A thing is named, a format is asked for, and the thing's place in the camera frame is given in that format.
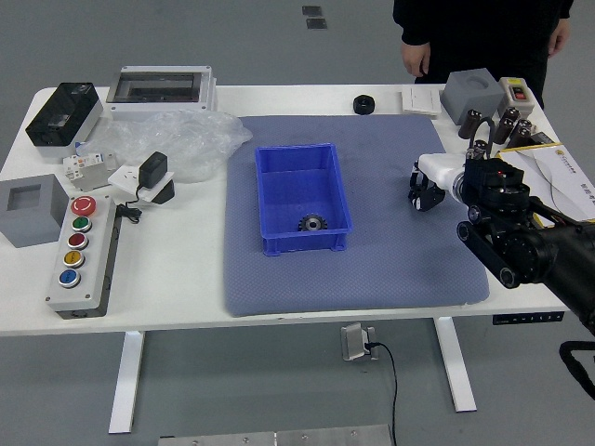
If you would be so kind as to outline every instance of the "black cable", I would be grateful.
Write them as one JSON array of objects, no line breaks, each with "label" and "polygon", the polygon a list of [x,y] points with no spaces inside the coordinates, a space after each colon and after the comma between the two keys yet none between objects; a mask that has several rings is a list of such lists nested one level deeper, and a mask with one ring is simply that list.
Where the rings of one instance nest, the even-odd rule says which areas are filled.
[{"label": "black cable", "polygon": [[396,412],[397,412],[397,389],[399,388],[399,385],[397,383],[397,369],[394,366],[394,358],[392,357],[392,353],[390,353],[390,350],[387,346],[385,346],[384,344],[382,344],[381,342],[366,342],[364,344],[365,348],[370,350],[371,348],[374,347],[383,347],[385,348],[388,352],[389,352],[389,356],[390,356],[390,362],[392,363],[392,373],[394,374],[394,396],[392,397],[392,430],[391,430],[391,435],[392,435],[392,444],[393,446],[397,446],[397,436],[395,435],[395,417],[396,417]]},{"label": "black cable", "polygon": [[494,124],[492,118],[485,116],[480,119],[480,122],[477,123],[477,126],[469,138],[469,148],[473,149],[473,144],[475,144],[475,134],[477,133],[477,129],[480,128],[483,123],[487,123],[490,127],[490,134],[487,139],[487,147],[485,149],[485,157],[489,159],[492,156],[492,146],[494,145],[494,137],[496,136],[496,124]]},{"label": "black cable", "polygon": [[115,216],[125,216],[126,218],[128,218],[132,223],[134,223],[135,225],[137,223],[139,223],[140,221],[140,215],[142,214],[142,211],[140,209],[137,209],[136,207],[128,207],[129,204],[132,203],[137,203],[140,198],[139,198],[139,190],[140,188],[142,188],[142,186],[138,186],[137,190],[135,191],[135,196],[136,196],[136,200],[132,201],[132,202],[126,202],[124,204],[118,204],[115,208]]},{"label": "black cable", "polygon": [[589,351],[595,350],[595,342],[588,342],[588,341],[566,341],[560,346],[560,358],[564,364],[566,364],[566,368],[568,372],[573,376],[573,378],[580,384],[580,386],[587,392],[587,394],[595,400],[595,385],[588,377],[588,373],[575,357],[573,356],[573,351]]}]

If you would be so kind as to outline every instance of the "metal gear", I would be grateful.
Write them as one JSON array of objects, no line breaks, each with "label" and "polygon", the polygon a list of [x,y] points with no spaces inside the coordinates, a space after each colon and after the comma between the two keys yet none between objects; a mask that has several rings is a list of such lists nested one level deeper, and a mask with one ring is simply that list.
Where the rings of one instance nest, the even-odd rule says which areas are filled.
[{"label": "metal gear", "polygon": [[325,230],[328,228],[326,220],[316,214],[307,214],[297,225],[299,230]]}]

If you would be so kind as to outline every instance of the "hand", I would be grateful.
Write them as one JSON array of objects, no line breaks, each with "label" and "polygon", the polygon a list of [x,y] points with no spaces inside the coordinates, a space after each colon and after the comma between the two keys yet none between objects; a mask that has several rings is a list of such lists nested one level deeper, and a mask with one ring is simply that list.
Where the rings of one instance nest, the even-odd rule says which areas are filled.
[{"label": "hand", "polygon": [[558,54],[570,38],[570,20],[560,19],[558,26],[549,37],[549,58]]},{"label": "hand", "polygon": [[430,43],[424,45],[401,44],[403,64],[409,74],[421,77],[430,68]]}]

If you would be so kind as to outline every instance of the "blue mat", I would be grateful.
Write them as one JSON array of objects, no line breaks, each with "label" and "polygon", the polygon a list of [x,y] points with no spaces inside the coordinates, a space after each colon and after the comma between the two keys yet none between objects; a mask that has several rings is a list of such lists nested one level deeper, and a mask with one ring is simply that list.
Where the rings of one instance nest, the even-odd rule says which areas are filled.
[{"label": "blue mat", "polygon": [[[459,241],[467,208],[447,196],[419,213],[407,200],[413,162],[442,152],[423,116],[264,116],[228,162],[224,286],[233,316],[472,304],[488,296],[483,265]],[[262,254],[255,148],[337,146],[353,232],[347,250]]]}]

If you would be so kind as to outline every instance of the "black pants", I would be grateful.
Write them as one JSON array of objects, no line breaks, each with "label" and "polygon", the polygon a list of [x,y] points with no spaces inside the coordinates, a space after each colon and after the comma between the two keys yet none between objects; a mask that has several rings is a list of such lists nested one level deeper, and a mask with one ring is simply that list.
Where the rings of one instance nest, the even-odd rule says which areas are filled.
[{"label": "black pants", "polygon": [[543,108],[543,87],[548,69],[548,48],[525,50],[524,54],[499,54],[490,50],[455,51],[430,43],[430,69],[416,84],[445,84],[451,72],[486,68],[498,81],[501,77],[521,77]]}]

